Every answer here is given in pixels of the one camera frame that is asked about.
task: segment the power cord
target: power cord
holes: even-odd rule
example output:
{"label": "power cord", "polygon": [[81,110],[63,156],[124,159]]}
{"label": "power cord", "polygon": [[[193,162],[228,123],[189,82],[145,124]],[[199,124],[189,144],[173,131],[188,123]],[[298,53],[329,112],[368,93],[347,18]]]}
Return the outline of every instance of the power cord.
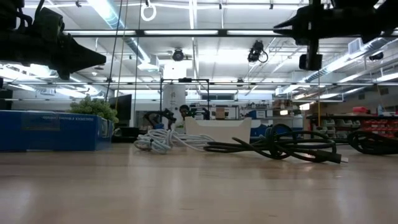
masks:
{"label": "power cord", "polygon": [[[277,134],[277,129],[284,129],[287,132]],[[320,139],[299,139],[298,135],[312,134],[321,137]],[[286,159],[289,156],[309,162],[348,162],[337,154],[336,143],[328,136],[315,131],[292,131],[284,124],[276,124],[268,128],[261,140],[248,144],[238,138],[233,138],[239,144],[208,142],[204,150],[208,152],[233,153],[243,151],[254,151],[270,159]]]}
{"label": "power cord", "polygon": [[398,140],[367,131],[354,131],[347,136],[348,144],[363,154],[398,154]]}
{"label": "power cord", "polygon": [[173,146],[186,146],[197,151],[203,151],[203,147],[212,139],[206,135],[179,134],[174,130],[153,129],[145,135],[138,135],[134,145],[143,151],[155,151],[166,154]]}

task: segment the blue box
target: blue box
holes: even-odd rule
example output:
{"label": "blue box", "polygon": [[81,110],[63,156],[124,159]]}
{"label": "blue box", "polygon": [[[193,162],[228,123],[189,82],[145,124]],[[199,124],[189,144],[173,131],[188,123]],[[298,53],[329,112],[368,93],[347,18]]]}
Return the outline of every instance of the blue box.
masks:
{"label": "blue box", "polygon": [[113,123],[97,115],[0,111],[0,152],[95,151],[111,145]]}

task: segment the wooden table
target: wooden table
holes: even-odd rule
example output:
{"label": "wooden table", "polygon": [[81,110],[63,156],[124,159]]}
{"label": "wooden table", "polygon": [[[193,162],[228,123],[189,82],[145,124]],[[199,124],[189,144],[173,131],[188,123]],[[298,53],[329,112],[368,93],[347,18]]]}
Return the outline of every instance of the wooden table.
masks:
{"label": "wooden table", "polygon": [[349,164],[175,149],[0,154],[0,223],[397,223],[398,156]]}

